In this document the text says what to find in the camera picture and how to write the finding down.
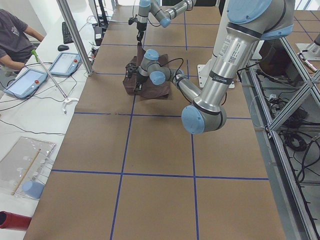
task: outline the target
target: computer mouse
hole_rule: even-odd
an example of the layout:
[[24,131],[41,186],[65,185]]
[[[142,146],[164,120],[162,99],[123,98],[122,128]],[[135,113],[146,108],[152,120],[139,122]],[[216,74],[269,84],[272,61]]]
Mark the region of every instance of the computer mouse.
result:
[[69,47],[67,45],[59,45],[58,46],[59,52],[62,52],[62,51],[68,50],[68,49],[69,49]]

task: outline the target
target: wooden stick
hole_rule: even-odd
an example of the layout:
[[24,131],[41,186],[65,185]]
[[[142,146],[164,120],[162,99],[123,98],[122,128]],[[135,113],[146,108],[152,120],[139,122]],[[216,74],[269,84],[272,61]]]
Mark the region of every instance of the wooden stick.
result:
[[32,164],[34,164],[34,162],[35,162],[35,160],[36,160],[36,158],[38,157],[38,155],[39,155],[40,152],[41,152],[41,148],[38,149],[38,151],[36,152],[35,156],[33,157],[32,161],[31,161],[31,163],[29,164],[29,166],[27,167],[27,169],[24,171],[24,173],[23,173],[20,181],[19,181],[18,184],[16,185],[15,189],[11,192],[11,195],[12,195],[12,196],[15,195],[16,191],[17,191],[18,188],[20,187],[22,181],[25,179],[27,173],[29,172]]

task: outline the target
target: white desk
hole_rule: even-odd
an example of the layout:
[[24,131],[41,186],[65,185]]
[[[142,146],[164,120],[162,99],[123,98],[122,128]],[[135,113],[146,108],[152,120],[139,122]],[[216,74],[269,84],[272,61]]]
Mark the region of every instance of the white desk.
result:
[[[73,18],[75,19],[77,28],[80,30],[86,24],[88,17],[92,15],[92,11],[88,5],[83,12],[74,13]],[[91,17],[88,21],[92,23],[95,20]],[[52,63],[60,53],[58,52],[57,47],[63,44],[61,30],[62,22],[63,18],[60,17],[36,50],[38,56],[43,62]],[[87,53],[90,52],[92,47],[89,42],[94,43],[94,30],[90,23],[86,24],[79,32]],[[67,45],[70,49],[65,52],[77,53],[74,43]],[[27,65],[33,63],[36,63],[34,56],[31,57]],[[30,68],[44,72],[41,65],[33,65],[30,66]],[[73,74],[73,78],[77,81],[77,84],[71,77],[66,79],[64,82],[62,82],[65,79],[63,77],[56,77],[55,80],[58,83],[62,82],[60,86],[66,94],[68,94],[76,84],[69,96],[71,98],[79,98],[87,80],[87,73],[83,65],[81,65]],[[48,89],[51,86],[54,86],[54,82],[48,78],[48,80],[39,87],[36,95],[41,98],[51,97],[60,101],[64,100],[64,97],[55,86]],[[14,99],[14,97],[4,94],[0,99],[0,110],[10,108],[22,102],[22,100],[10,101]],[[0,111],[0,114],[2,115],[0,119],[7,123],[19,126],[27,131],[65,134],[73,116],[76,104],[76,102],[68,104],[66,106],[67,113],[64,114],[62,111],[62,102],[57,102],[52,99],[39,99],[32,97],[19,106]],[[3,159],[21,136],[55,143],[56,148],[50,156],[52,160],[56,158],[64,139],[63,135],[23,132],[14,126],[0,122],[0,160]],[[0,189],[0,211],[32,216],[37,204],[38,201],[36,200],[11,196],[3,193],[3,190]],[[22,240],[24,235],[24,231],[0,229],[0,239]]]

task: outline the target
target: brown cloth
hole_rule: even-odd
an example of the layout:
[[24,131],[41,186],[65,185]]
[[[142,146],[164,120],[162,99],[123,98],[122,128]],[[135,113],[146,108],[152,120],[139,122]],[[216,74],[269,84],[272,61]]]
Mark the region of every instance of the brown cloth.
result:
[[[166,81],[161,85],[154,85],[150,78],[142,84],[141,90],[136,90],[136,71],[140,66],[146,51],[142,48],[141,44],[137,45],[137,56],[125,66],[125,77],[123,80],[123,86],[129,95],[140,95],[147,99],[155,98],[168,98],[170,93],[170,82]],[[164,65],[168,62],[168,55],[164,54],[159,57],[159,63]]]

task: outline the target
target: keyboard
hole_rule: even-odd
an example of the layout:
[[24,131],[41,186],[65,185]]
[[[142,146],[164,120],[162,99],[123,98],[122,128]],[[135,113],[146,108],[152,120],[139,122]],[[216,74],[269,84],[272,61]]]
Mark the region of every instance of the keyboard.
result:
[[63,36],[63,44],[70,44],[74,42],[72,40],[71,33],[65,21],[62,22],[62,36]]

